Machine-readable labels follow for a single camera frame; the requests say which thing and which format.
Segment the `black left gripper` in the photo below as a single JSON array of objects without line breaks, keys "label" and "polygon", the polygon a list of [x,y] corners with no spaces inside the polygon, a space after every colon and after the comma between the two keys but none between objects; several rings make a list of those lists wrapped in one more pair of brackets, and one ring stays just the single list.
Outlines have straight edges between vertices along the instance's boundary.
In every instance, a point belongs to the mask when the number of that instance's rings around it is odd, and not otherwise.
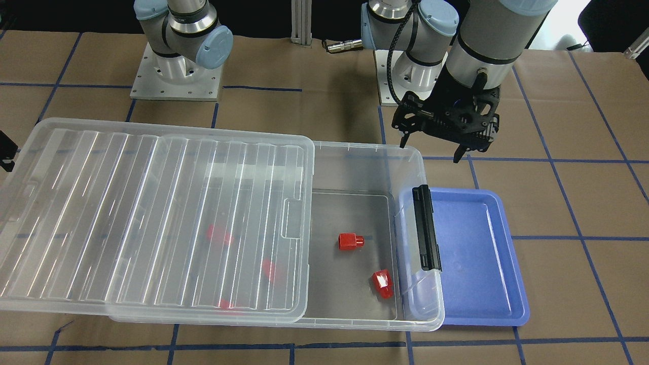
[{"label": "black left gripper", "polygon": [[406,147],[412,133],[423,130],[424,134],[458,145],[453,154],[454,164],[466,153],[489,150],[500,129],[500,116],[496,113],[500,88],[485,88],[489,77],[484,68],[475,70],[473,76],[472,85],[465,86],[443,67],[424,103],[416,93],[406,91],[391,122],[392,128],[402,135],[399,148]]}]

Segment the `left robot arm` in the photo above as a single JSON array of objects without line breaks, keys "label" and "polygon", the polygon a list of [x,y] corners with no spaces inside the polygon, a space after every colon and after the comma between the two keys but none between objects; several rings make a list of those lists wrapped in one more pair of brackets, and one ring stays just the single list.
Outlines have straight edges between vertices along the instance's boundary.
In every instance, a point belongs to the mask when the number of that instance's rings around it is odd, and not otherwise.
[{"label": "left robot arm", "polygon": [[459,15],[446,1],[368,1],[364,48],[387,51],[391,126],[455,143],[454,163],[486,152],[500,129],[501,84],[555,1],[470,1]]}]

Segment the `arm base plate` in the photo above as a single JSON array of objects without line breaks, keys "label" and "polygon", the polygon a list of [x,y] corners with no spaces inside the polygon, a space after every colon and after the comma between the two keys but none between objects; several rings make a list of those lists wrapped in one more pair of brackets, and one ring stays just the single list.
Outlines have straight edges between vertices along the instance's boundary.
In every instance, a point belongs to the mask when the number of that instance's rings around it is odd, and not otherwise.
[{"label": "arm base plate", "polygon": [[421,100],[431,94],[443,67],[443,62],[436,65],[420,65],[413,62],[403,51],[394,51],[391,60],[391,78],[388,78],[388,51],[373,51],[376,64],[377,85],[380,104],[397,106],[389,85],[399,100],[407,91],[414,92]]},{"label": "arm base plate", "polygon": [[165,58],[146,44],[130,97],[147,101],[216,102],[223,69],[223,65],[205,69],[183,56]]}]

